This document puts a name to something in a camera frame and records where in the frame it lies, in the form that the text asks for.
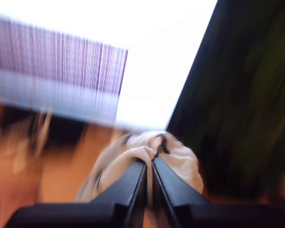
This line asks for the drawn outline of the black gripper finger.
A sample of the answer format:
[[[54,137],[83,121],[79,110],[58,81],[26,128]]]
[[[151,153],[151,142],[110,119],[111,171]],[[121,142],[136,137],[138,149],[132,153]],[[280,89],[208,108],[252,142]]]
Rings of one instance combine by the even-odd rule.
[[[142,228],[146,204],[147,167],[135,162],[109,188],[91,201],[93,228]]]
[[[186,184],[162,158],[152,162],[155,185],[158,188],[157,206],[171,228],[196,228],[192,206],[205,206],[210,202]]]

